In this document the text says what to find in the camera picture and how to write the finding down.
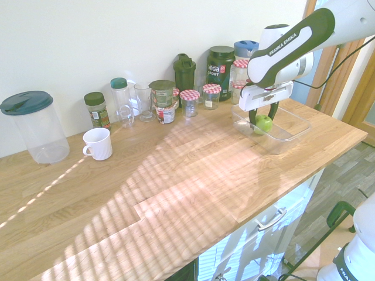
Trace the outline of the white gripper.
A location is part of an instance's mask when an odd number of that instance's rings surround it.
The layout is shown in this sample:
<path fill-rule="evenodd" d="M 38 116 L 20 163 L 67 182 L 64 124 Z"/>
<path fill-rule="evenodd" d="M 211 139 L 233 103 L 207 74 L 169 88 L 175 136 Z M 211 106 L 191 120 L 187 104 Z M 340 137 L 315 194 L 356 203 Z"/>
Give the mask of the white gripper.
<path fill-rule="evenodd" d="M 276 89 L 268 91 L 256 85 L 245 86 L 241 90 L 239 107 L 248 112 L 250 124 L 256 128 L 257 108 L 270 105 L 268 117 L 273 121 L 277 113 L 279 102 L 289 98 L 292 94 L 294 83 L 289 81 L 282 83 Z"/>

